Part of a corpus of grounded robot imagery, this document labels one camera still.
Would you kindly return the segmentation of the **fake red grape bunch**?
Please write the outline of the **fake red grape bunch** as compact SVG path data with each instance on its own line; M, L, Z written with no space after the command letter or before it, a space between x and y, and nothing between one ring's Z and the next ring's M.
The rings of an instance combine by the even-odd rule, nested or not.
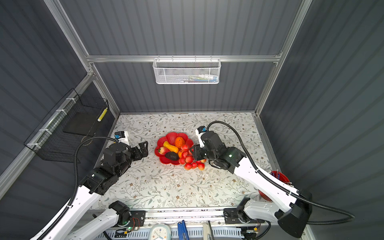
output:
M188 148L188 145L183 145L181 146L179 152L179 164L184 167L185 170L194 170L194 169L199 169L203 171L205 169L205 162L206 160L195 160L193 157L192 152Z

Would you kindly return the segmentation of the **fake orange fruit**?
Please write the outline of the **fake orange fruit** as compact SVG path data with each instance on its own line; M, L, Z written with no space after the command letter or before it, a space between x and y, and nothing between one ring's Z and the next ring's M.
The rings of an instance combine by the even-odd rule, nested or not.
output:
M175 147L181 149L185 144L186 142L182 137L175 138Z

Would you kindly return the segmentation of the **fake black avocado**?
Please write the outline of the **fake black avocado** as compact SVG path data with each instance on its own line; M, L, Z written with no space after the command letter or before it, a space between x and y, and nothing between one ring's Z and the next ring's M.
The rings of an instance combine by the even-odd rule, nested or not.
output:
M179 160L179 155L174 152L168 152L165 154L165 157L170 160L170 161L178 161Z

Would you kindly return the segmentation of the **fake red yellow peach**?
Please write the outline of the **fake red yellow peach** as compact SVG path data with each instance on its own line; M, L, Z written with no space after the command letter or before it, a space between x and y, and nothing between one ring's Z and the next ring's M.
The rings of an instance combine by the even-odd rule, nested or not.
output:
M161 156L165 156L167 153L171 152L168 148L166 147L160 147L158 149L158 152Z

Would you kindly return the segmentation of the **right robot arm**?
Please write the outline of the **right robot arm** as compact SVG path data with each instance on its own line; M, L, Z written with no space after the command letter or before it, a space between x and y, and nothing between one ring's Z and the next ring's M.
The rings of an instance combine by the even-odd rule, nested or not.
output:
M287 234L300 238L305 230L312 208L295 197L297 189L291 187L262 168L255 165L249 157L235 147L226 147L218 134L205 127L196 130L199 143L193 146L196 160L207 160L214 168L228 171L252 184L266 195L272 203L262 204L250 198L244 198L231 219L242 223L264 220L277 223Z

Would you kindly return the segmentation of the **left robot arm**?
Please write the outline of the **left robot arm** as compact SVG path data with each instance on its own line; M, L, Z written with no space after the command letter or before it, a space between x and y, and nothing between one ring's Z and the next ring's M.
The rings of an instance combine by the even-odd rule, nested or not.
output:
M104 150L104 156L104 163L78 184L69 201L32 237L34 240L93 240L115 225L123 228L137 225L129 207L115 201L101 215L73 231L88 209L119 180L132 162L148 156L148 142L134 148L125 143L114 143Z

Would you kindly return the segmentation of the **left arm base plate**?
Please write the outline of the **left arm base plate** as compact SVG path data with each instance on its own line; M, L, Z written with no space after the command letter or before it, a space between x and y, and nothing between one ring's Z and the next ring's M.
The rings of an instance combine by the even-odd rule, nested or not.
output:
M112 226L112 228L139 228L143 227L146 219L146 211L130 211L130 217L123 221L120 225L119 223Z

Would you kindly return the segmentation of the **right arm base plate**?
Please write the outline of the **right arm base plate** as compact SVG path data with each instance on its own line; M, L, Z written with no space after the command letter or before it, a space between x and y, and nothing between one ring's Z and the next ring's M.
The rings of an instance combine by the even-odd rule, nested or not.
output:
M245 219L241 219L238 215L238 210L236 208L224 208L223 215L225 218L226 224L263 224L266 221L261 219L249 219L245 217Z

